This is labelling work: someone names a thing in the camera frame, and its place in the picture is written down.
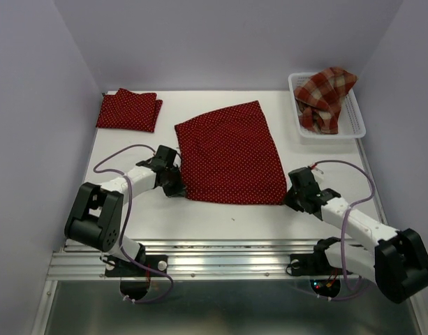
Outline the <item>red polka dot skirt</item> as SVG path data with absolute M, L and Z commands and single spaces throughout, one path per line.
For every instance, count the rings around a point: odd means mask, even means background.
M 96 127 L 153 133 L 162 104 L 157 93 L 137 94 L 120 88 L 104 95 Z
M 280 205 L 287 181 L 258 101 L 221 108 L 175 125 L 190 200 Z

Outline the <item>red white plaid skirt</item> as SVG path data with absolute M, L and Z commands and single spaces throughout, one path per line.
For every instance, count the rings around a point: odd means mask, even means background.
M 358 76 L 341 67 L 329 67 L 296 87 L 294 97 L 300 109 L 300 126 L 308 131 L 336 135 L 342 103 Z

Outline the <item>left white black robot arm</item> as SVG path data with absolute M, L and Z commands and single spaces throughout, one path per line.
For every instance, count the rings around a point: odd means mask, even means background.
M 109 158 L 136 147 L 133 144 Z M 131 275 L 149 269 L 145 247 L 125 233 L 133 199 L 155 188 L 161 188 L 168 198 L 184 197 L 186 187 L 175 163 L 179 157 L 175 149 L 161 145 L 152 150 L 151 158 L 136 163 L 128 172 L 103 169 L 102 164 L 109 158 L 96 164 L 94 173 L 115 173 L 117 177 L 102 184 L 85 182 L 79 187 L 64 228 L 66 238 L 121 260 L 121 266 Z

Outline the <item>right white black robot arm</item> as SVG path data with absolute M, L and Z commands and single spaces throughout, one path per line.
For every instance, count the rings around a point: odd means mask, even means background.
M 399 304 L 428 287 L 428 253 L 412 229 L 398 230 L 357 210 L 338 192 L 321 189 L 311 167 L 289 173 L 284 203 L 341 231 L 319 240 L 310 254 L 290 254 L 291 276 L 358 275 Z

